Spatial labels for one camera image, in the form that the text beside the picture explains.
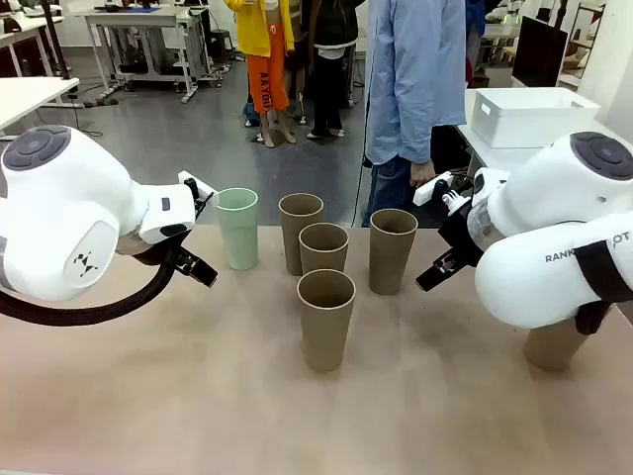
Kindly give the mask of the person's left hand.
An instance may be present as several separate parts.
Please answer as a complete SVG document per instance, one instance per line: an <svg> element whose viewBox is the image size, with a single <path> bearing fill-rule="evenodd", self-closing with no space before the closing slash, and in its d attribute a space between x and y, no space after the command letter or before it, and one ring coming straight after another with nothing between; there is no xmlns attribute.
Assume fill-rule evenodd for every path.
<svg viewBox="0 0 633 475"><path fill-rule="evenodd" d="M431 161L422 164L412 163L410 165L409 183L414 189L420 188L435 177L436 172Z"/></svg>

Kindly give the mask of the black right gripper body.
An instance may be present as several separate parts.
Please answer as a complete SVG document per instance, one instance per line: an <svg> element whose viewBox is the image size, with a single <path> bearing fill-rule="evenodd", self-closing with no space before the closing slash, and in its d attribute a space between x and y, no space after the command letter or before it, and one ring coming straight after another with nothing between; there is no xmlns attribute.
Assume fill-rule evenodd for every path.
<svg viewBox="0 0 633 475"><path fill-rule="evenodd" d="M452 212L439 228L440 236L450 246L449 250L439 257L439 266L442 270L476 267L483 255L468 230L468 216L471 210L472 204L468 200Z"/></svg>

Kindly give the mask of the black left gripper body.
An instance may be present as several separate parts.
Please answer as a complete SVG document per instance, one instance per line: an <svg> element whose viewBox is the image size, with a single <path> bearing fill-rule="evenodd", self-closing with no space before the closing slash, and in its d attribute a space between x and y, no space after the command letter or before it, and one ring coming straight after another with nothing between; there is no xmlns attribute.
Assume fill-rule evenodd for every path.
<svg viewBox="0 0 633 475"><path fill-rule="evenodd" d="M194 272L199 262L199 257L184 248L181 244L174 244L170 252L174 268L178 272Z"/></svg>

